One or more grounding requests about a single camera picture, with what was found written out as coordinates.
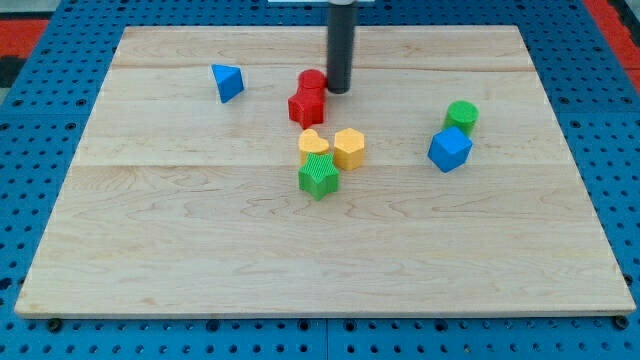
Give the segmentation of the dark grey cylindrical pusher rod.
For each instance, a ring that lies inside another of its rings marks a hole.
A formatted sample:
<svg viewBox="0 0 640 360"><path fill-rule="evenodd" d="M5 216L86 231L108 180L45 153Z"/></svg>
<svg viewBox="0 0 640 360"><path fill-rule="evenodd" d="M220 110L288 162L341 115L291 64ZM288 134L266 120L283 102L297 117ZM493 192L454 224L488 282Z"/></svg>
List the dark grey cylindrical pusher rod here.
<svg viewBox="0 0 640 360"><path fill-rule="evenodd" d="M344 94L351 87L351 71L357 23L356 0L330 0L327 10L327 89Z"/></svg>

